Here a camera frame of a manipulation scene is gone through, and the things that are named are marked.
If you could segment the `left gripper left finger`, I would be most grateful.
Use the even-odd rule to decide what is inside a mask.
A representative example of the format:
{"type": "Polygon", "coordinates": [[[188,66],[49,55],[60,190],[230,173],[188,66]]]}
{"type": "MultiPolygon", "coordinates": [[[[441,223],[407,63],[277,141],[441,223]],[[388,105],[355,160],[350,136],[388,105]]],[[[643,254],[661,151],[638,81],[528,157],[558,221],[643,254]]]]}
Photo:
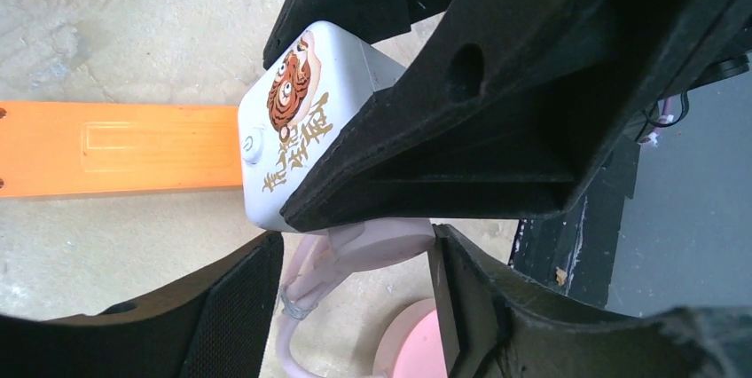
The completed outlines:
{"type": "Polygon", "coordinates": [[[284,255],[264,232],[96,315],[1,318],[3,377],[257,377],[284,255]]]}

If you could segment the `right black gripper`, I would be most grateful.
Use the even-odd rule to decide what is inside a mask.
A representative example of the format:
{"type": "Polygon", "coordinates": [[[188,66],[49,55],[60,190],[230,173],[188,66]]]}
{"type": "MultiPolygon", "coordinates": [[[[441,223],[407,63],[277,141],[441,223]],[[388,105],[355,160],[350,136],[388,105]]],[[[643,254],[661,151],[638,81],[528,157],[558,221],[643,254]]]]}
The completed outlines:
{"type": "Polygon", "coordinates": [[[741,29],[751,0],[601,0],[612,51],[588,73],[589,99],[658,99],[685,91],[741,29]]]}

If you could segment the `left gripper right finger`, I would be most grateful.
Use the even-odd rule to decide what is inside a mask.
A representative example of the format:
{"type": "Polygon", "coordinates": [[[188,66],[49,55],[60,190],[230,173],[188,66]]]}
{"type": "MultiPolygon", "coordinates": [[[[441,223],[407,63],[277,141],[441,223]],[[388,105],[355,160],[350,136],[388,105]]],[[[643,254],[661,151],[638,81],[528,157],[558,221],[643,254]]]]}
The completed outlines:
{"type": "Polygon", "coordinates": [[[499,262],[438,224],[428,252],[451,377],[748,377],[751,310],[601,310],[499,262]]]}

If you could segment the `white cube socket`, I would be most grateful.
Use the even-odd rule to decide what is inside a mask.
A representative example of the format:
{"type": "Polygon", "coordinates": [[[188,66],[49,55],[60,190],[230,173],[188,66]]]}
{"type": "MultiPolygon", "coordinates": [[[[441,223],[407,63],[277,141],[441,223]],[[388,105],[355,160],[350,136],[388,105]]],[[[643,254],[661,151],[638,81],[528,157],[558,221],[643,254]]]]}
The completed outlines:
{"type": "Polygon", "coordinates": [[[305,28],[239,103],[239,153],[248,220],[294,232],[280,210],[374,92],[405,68],[327,21],[305,28]]]}

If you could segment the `orange power strip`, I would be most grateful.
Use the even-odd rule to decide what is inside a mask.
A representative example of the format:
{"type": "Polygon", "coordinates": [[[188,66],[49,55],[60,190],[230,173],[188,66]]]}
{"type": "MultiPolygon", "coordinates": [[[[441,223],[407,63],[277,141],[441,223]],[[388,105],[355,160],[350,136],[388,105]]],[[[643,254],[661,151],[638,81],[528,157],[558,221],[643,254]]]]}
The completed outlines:
{"type": "Polygon", "coordinates": [[[1,195],[239,187],[237,113],[235,106],[3,101],[1,195]]]}

